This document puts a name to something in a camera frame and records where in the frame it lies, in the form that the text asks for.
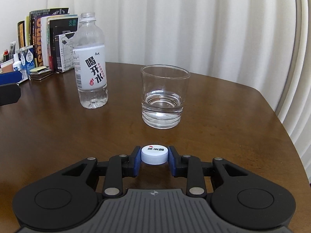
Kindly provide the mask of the pink paper cup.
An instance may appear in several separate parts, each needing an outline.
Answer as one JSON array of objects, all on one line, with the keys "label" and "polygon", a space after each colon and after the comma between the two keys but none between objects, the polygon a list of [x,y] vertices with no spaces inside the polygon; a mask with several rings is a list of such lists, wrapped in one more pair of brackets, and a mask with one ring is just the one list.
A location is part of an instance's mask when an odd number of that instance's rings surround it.
[{"label": "pink paper cup", "polygon": [[6,62],[1,63],[1,73],[9,73],[12,72],[14,59],[10,59]]}]

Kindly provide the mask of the white bottle cap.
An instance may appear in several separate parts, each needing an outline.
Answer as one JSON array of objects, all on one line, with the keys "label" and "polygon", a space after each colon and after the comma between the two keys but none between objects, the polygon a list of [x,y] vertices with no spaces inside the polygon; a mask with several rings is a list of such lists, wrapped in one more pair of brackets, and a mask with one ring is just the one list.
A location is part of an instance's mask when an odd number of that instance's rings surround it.
[{"label": "white bottle cap", "polygon": [[168,148],[162,145],[146,145],[141,149],[141,160],[148,165],[162,165],[168,161]]}]

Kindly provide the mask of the white product box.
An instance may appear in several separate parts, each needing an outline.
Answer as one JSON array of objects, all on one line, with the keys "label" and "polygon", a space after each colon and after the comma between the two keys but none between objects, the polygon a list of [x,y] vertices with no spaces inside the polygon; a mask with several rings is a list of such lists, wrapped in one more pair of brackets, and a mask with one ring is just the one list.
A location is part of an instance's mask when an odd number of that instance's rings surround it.
[{"label": "white product box", "polygon": [[68,32],[54,37],[57,71],[59,73],[71,70],[73,65],[72,38],[75,32]]}]

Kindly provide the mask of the black book teal characters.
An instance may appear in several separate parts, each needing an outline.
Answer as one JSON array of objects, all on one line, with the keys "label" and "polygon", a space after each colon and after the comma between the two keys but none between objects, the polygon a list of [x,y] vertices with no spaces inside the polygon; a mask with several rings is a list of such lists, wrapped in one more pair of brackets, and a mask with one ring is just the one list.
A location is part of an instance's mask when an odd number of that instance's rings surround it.
[{"label": "black book teal characters", "polygon": [[54,72],[57,69],[54,37],[64,33],[75,32],[78,29],[78,16],[76,14],[68,14],[60,17],[53,17],[47,24],[48,30],[48,59],[49,65]]}]

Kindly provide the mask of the white dropper bottle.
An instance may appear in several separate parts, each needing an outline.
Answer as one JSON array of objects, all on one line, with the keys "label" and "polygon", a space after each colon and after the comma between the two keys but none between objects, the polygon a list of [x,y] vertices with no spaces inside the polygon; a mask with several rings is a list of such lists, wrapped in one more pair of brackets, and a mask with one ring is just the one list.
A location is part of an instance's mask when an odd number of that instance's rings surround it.
[{"label": "white dropper bottle", "polygon": [[13,70],[20,71],[22,69],[22,63],[19,60],[19,56],[17,53],[14,54],[14,63],[13,63]]}]

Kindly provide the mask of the blue white carton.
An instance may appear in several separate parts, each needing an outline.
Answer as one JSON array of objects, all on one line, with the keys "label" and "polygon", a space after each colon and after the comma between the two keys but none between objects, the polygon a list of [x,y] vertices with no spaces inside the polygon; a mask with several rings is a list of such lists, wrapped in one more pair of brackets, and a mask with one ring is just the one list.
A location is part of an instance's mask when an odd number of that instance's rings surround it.
[{"label": "blue white carton", "polygon": [[29,75],[31,73],[31,70],[35,68],[33,46],[30,45],[20,48],[19,55],[22,63],[22,69],[26,70],[27,74]]}]

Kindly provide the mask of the purple book orange letters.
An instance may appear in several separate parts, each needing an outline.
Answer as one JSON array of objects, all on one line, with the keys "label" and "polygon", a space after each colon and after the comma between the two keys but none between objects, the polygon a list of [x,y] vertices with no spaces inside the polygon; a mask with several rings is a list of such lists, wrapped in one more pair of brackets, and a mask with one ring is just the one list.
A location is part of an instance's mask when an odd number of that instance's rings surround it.
[{"label": "purple book orange letters", "polygon": [[34,44],[37,66],[46,66],[48,64],[47,55],[47,18],[48,15],[35,16],[34,19]]}]

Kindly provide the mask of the tall black white book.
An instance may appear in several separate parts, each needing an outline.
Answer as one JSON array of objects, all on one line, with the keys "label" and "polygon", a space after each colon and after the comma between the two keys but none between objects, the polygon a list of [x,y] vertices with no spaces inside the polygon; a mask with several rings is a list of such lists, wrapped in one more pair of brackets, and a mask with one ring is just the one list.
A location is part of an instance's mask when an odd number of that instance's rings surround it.
[{"label": "tall black white book", "polygon": [[68,12],[69,12],[68,7],[33,10],[33,11],[30,11],[30,17],[32,17],[32,16],[44,16],[44,15],[67,14]]}]

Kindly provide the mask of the clear drinking glass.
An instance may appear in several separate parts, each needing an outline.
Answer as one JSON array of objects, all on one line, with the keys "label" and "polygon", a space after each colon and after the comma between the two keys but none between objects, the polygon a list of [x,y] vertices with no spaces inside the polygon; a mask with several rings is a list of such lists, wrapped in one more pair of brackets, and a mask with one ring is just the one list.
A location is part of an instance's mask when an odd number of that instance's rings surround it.
[{"label": "clear drinking glass", "polygon": [[142,119],[150,127],[170,129],[181,119],[190,73],[172,65],[148,65],[141,69]]}]

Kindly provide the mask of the white curtain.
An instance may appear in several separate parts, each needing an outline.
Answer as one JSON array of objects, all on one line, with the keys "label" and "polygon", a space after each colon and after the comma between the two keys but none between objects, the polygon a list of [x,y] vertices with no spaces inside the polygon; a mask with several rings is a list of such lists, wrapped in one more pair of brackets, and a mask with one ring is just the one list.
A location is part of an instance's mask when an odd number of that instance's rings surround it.
[{"label": "white curtain", "polygon": [[258,90],[310,173],[310,0],[47,0],[94,12],[107,61],[170,64]]}]

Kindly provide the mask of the black yellow book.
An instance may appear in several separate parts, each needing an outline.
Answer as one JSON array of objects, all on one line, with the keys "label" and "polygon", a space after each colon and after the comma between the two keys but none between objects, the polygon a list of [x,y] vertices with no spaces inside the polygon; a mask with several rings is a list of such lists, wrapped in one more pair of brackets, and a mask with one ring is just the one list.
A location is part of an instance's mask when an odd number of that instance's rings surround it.
[{"label": "black yellow book", "polygon": [[17,23],[17,35],[19,48],[25,47],[25,21]]}]

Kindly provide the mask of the metal tin with sticky notes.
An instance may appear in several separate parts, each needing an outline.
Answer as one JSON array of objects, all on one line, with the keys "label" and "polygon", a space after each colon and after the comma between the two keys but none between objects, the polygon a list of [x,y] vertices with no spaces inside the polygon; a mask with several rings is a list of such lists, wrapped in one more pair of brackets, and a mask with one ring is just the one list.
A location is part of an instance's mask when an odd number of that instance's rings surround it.
[{"label": "metal tin with sticky notes", "polygon": [[38,66],[32,68],[29,73],[30,80],[41,81],[44,78],[52,75],[53,71],[47,66]]}]

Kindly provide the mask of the clear plastic water bottle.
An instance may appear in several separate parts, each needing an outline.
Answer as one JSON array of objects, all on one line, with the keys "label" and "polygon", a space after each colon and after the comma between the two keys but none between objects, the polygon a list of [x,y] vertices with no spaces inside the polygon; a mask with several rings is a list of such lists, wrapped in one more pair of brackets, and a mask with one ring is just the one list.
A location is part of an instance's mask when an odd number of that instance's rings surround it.
[{"label": "clear plastic water bottle", "polygon": [[105,40],[94,12],[81,14],[72,44],[80,103],[87,109],[100,108],[108,101]]}]

